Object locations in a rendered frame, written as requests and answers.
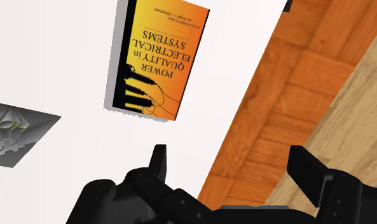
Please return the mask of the orange and black book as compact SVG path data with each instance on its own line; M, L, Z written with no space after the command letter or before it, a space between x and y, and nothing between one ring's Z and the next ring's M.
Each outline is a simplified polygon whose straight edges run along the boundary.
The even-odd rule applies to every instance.
M128 0L112 106L175 120L209 13L185 0Z

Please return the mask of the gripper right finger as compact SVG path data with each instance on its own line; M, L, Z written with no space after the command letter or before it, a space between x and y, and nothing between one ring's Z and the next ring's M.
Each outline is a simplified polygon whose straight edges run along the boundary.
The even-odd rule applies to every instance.
M287 173L319 208L316 224L377 224L377 186L328 168L300 145L290 147Z

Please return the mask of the grey book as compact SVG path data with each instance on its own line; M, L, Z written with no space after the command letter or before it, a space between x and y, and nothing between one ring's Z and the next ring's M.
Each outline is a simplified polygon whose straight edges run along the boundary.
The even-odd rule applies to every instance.
M14 167L60 116L0 103L0 166Z

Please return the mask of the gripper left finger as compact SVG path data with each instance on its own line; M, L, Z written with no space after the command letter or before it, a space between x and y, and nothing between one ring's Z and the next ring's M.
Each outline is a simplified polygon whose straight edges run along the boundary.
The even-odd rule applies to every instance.
M167 146L157 144L147 167L132 169L122 183L87 183L66 224L211 224L212 211L186 191L165 183Z

